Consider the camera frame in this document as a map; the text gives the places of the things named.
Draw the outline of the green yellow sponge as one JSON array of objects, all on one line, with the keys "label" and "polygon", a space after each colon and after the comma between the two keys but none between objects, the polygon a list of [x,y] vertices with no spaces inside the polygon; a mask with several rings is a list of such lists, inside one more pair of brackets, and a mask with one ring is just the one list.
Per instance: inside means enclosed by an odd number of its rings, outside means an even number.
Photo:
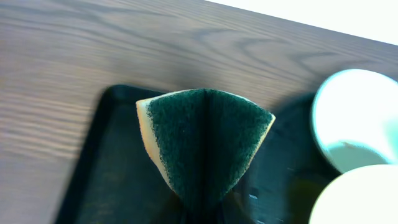
[{"label": "green yellow sponge", "polygon": [[191,89],[136,102],[144,147],[184,207],[208,213],[239,182],[275,121],[253,101]]}]

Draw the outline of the yellow plate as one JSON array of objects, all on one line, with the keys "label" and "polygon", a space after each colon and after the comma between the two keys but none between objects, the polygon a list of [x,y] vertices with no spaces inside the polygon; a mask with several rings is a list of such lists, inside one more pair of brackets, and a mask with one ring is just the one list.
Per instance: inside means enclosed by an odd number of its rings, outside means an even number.
[{"label": "yellow plate", "polygon": [[318,196],[309,224],[397,224],[397,166],[344,173]]}]

